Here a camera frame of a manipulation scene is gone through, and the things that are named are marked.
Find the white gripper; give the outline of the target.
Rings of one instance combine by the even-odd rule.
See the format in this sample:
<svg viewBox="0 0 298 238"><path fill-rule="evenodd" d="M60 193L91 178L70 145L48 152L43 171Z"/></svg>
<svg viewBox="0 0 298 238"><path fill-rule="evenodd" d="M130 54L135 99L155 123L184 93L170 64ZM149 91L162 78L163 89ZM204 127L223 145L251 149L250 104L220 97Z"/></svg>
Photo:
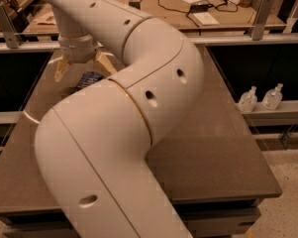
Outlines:
<svg viewBox="0 0 298 238"><path fill-rule="evenodd" d="M117 71L103 52L96 52L98 43L90 36L64 37L58 36L62 57L57 62L54 80L60 82L72 63L86 63L94 58L96 71L103 76L110 76Z"/></svg>

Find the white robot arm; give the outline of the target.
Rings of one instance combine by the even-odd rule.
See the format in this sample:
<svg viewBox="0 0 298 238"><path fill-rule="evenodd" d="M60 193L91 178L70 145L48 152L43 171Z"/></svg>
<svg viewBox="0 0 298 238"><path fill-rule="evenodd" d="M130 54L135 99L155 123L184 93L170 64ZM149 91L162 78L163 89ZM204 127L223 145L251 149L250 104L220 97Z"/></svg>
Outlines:
<svg viewBox="0 0 298 238"><path fill-rule="evenodd" d="M42 176L80 238L193 238L146 154L188 116L202 56L164 21L116 0L45 0L125 65L41 120Z"/></svg>

